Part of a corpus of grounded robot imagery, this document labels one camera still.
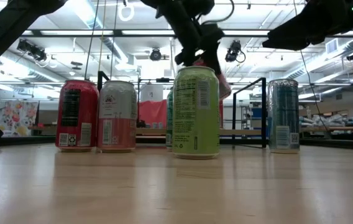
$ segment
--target pink can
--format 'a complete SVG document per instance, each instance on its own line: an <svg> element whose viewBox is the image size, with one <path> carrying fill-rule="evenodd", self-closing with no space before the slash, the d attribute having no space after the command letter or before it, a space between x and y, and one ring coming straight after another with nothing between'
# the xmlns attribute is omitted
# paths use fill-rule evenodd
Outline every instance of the pink can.
<svg viewBox="0 0 353 224"><path fill-rule="evenodd" d="M124 81L107 81L99 97L98 143L101 152L135 149L137 93Z"/></svg>

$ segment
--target green can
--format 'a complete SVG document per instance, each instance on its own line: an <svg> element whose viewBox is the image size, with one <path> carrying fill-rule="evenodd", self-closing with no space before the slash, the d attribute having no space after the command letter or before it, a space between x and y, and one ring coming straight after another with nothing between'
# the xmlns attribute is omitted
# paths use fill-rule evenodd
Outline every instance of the green can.
<svg viewBox="0 0 353 224"><path fill-rule="evenodd" d="M219 82L214 70L182 68L173 87L172 151L184 159L219 154Z"/></svg>
<svg viewBox="0 0 353 224"><path fill-rule="evenodd" d="M167 132L165 137L165 146L172 151L172 106L173 106L173 88L167 96Z"/></svg>

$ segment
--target table surface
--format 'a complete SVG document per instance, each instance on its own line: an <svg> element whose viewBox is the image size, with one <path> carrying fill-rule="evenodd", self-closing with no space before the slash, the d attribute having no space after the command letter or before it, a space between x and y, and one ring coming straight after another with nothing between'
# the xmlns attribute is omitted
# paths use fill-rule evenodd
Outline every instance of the table surface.
<svg viewBox="0 0 353 224"><path fill-rule="evenodd" d="M190 161L165 149L0 147L0 223L353 224L353 150L223 146Z"/></svg>

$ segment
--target floral poster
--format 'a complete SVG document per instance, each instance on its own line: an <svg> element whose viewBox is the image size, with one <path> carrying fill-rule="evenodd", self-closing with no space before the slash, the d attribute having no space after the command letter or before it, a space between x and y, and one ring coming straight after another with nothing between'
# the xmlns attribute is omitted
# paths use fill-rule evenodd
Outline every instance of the floral poster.
<svg viewBox="0 0 353 224"><path fill-rule="evenodd" d="M0 100L0 129L4 137L31 136L28 129L35 123L38 101Z"/></svg>

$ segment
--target security camera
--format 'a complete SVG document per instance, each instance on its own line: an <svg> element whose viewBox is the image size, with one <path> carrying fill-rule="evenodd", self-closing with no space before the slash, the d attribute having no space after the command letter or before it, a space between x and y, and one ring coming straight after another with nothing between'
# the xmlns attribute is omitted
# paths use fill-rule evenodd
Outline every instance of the security camera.
<svg viewBox="0 0 353 224"><path fill-rule="evenodd" d="M160 49L153 49L152 53L150 53L150 59L152 61L161 60L162 54L160 53Z"/></svg>

